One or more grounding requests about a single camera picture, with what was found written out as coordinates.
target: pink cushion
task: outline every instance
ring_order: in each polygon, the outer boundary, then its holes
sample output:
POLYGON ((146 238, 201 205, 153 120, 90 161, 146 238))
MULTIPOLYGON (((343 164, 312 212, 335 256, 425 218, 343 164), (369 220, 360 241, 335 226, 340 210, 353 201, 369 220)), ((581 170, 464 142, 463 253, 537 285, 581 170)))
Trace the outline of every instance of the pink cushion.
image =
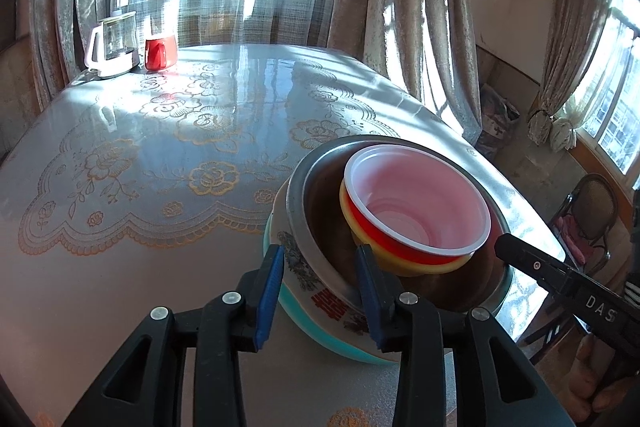
POLYGON ((575 222, 575 217, 571 214, 556 217, 554 225, 560 232, 562 240, 578 266, 587 264, 596 249, 589 244, 589 241, 581 236, 578 223, 575 222))

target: silver bolt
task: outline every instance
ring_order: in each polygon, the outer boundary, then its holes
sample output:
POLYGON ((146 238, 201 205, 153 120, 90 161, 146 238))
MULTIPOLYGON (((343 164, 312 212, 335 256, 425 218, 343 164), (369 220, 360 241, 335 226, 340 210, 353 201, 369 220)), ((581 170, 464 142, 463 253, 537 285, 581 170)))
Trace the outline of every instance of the silver bolt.
POLYGON ((418 301, 418 296, 415 293, 404 292, 400 294, 400 302, 402 304, 415 304, 418 301))
POLYGON ((164 306, 158 306, 158 308, 153 308, 151 310, 151 313, 149 313, 151 318, 155 321, 161 321, 162 319, 165 319, 168 314, 169 314, 169 310, 164 306))
POLYGON ((484 308, 473 308, 471 310, 471 316, 475 318, 476 321, 484 322, 491 317, 491 313, 484 308))
POLYGON ((238 304, 242 299, 242 296, 238 292, 227 292, 222 296, 222 301, 225 304, 238 304))

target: stainless steel bowl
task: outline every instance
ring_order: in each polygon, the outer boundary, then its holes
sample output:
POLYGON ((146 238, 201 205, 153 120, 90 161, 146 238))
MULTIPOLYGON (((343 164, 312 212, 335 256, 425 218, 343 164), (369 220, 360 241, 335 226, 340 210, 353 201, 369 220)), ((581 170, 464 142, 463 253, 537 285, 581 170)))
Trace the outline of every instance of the stainless steel bowl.
MULTIPOLYGON (((509 232, 495 201, 468 172, 441 154, 388 136, 359 135, 332 140, 311 151, 295 168, 287 191, 287 214, 293 236, 316 275, 339 297, 362 309, 356 289, 355 244, 338 200, 344 166, 357 151, 378 144, 398 144, 428 152, 464 174, 480 191, 502 232, 509 232)), ((482 305, 497 313, 513 280, 513 268, 482 247, 458 270, 441 275, 401 278, 408 291, 451 311, 482 305)))

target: finger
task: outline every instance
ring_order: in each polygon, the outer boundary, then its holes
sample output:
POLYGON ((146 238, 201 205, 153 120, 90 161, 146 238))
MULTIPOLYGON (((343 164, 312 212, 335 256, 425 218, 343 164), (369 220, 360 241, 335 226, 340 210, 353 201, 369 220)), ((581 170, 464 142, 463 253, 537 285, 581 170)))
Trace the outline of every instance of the finger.
POLYGON ((595 412, 602 412, 606 409, 613 409, 619 406, 625 399, 626 392, 631 389, 635 382, 635 378, 622 378, 612 383, 609 387, 604 388, 593 400, 593 410, 595 412))
POLYGON ((562 391, 558 396, 558 400, 571 419, 576 423, 585 421, 591 415, 590 404, 568 390, 562 391))
POLYGON ((591 352, 593 351, 594 342, 595 337, 593 336, 593 334, 589 333, 586 337, 584 337, 580 341, 578 351, 575 352, 575 359, 582 362, 588 362, 591 358, 591 352))
POLYGON ((589 368, 585 362, 574 360, 569 371, 569 390, 578 398, 587 399, 593 395, 598 386, 597 375, 589 368))

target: blue gripper pad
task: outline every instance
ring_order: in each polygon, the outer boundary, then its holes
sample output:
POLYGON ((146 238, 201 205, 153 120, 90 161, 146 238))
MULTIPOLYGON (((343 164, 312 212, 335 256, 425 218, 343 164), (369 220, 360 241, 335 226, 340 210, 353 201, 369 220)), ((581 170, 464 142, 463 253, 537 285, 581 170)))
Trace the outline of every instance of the blue gripper pad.
POLYGON ((273 315, 276 312, 276 304, 278 303, 278 295, 280 294, 280 286, 282 285, 282 276, 284 274, 284 248, 278 247, 273 255, 271 269, 267 282, 264 285, 264 291, 257 307, 257 317, 255 321, 255 346, 262 349, 262 346, 269 338, 271 332, 271 324, 273 323, 273 315))
POLYGON ((373 254, 370 253, 370 247, 368 245, 358 247, 356 250, 356 276, 358 277, 360 299, 362 300, 362 306, 367 316, 369 334, 376 343, 376 346, 378 346, 378 349, 382 349, 382 344, 385 341, 382 330, 382 304, 380 303, 376 285, 369 267, 371 261, 375 263, 373 254))

